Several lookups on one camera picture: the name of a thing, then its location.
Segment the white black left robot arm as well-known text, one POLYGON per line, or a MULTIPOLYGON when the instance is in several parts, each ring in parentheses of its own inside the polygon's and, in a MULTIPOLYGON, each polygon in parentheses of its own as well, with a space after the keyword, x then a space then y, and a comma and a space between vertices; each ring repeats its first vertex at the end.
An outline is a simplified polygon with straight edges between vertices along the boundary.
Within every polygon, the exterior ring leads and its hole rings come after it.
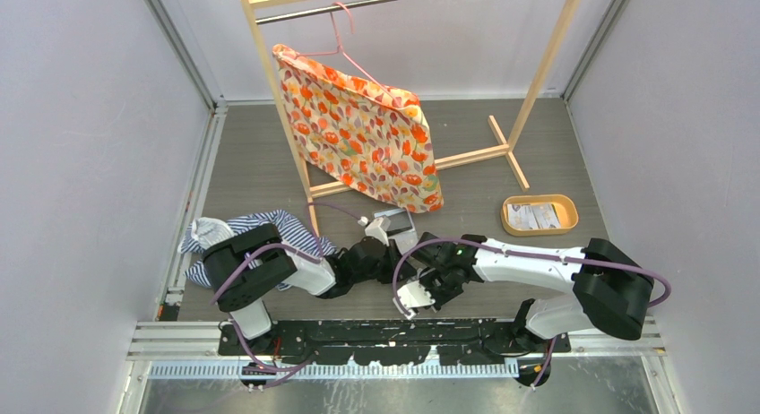
POLYGON ((263 296, 276 286, 284 283, 317 298, 338 298, 365 281, 391 283, 401 258, 395 241, 376 237, 363 237, 335 253, 310 254, 267 223, 209 246, 202 263, 214 290, 212 302, 237 324, 242 345, 263 355, 275 341, 263 296))

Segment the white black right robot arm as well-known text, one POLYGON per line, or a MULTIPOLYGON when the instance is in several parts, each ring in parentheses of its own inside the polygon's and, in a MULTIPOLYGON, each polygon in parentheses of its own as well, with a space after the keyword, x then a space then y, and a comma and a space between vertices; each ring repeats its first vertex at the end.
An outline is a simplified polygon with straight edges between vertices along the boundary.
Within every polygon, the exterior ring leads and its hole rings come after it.
POLYGON ((587 246, 517 246, 480 235, 438 238, 426 233, 409 251, 421 274, 399 283, 394 302, 408 318, 421 308, 439 310, 470 282, 514 282, 552 289, 552 299, 527 299, 514 319, 512 340, 534 351, 561 333, 595 328, 637 341, 651 303, 654 278, 606 239, 587 246))

